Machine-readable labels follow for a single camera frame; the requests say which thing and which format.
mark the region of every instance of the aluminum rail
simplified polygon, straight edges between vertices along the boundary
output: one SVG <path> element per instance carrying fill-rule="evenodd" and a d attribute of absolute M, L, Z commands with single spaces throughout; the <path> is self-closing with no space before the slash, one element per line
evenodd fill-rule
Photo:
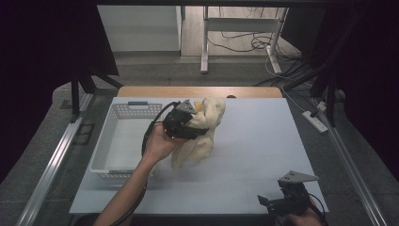
<path fill-rule="evenodd" d="M 84 112 L 88 108 L 88 103 L 90 103 L 91 98 L 92 94 L 85 94 L 82 104 L 80 104 L 81 112 Z M 16 225 L 24 226 L 32 225 L 34 223 L 47 192 L 56 177 L 56 173 L 62 160 L 64 159 L 65 153 L 68 151 L 81 122 L 82 117 L 79 117 L 75 123 L 70 123 L 68 125 Z"/>
<path fill-rule="evenodd" d="M 375 226 L 387 226 L 388 223 L 384 219 L 384 216 L 375 201 L 373 193 L 370 191 L 370 188 L 364 182 L 363 178 L 361 177 L 358 168 L 356 167 L 355 162 L 353 161 L 352 157 L 350 156 L 349 152 L 346 149 L 346 146 L 341 139 L 340 134 L 338 133 L 335 127 L 332 127 L 327 117 L 321 113 L 319 114 L 322 122 L 327 126 L 329 130 L 329 136 L 332 140 L 332 143 L 337 150 L 338 156 L 341 158 L 343 162 L 343 166 L 352 181 L 353 187 L 355 188 L 356 192 L 358 193 L 361 202 L 366 209 L 367 214 L 369 215 L 370 220 L 372 221 L 373 225 Z"/>

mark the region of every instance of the forearm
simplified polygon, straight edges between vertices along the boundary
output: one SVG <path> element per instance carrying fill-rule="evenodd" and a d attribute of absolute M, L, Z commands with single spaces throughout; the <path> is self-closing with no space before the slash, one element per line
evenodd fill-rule
<path fill-rule="evenodd" d="M 153 166 L 152 162 L 141 160 L 131 177 L 108 203 L 94 225 L 109 226 L 127 213 L 140 196 Z"/>

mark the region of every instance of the human hand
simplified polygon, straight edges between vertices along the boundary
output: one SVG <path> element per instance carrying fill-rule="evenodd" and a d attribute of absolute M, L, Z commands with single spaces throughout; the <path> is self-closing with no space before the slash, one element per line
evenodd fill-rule
<path fill-rule="evenodd" d="M 156 123 L 147 141 L 142 161 L 155 165 L 158 161 L 170 155 L 174 147 L 186 141 L 187 139 L 170 138 L 165 133 L 163 123 Z"/>
<path fill-rule="evenodd" d="M 289 214 L 286 216 L 295 226 L 322 226 L 319 216 L 308 208 L 301 216 Z"/>

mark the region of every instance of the person's left hand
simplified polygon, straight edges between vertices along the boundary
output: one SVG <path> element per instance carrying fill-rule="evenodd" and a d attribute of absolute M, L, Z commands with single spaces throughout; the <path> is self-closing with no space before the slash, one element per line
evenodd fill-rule
<path fill-rule="evenodd" d="M 155 165 L 158 161 L 170 155 L 174 147 L 186 141 L 187 139 L 170 138 L 165 133 L 163 123 L 156 123 L 147 141 L 146 151 L 142 160 Z"/>

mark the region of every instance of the white plastic basket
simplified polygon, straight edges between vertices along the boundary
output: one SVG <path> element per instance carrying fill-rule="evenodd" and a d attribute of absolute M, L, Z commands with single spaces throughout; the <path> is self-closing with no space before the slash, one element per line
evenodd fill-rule
<path fill-rule="evenodd" d="M 144 133 L 161 110 L 162 104 L 146 102 L 111 105 L 89 170 L 103 178 L 129 177 L 141 159 Z M 156 174 L 155 167 L 150 176 Z"/>

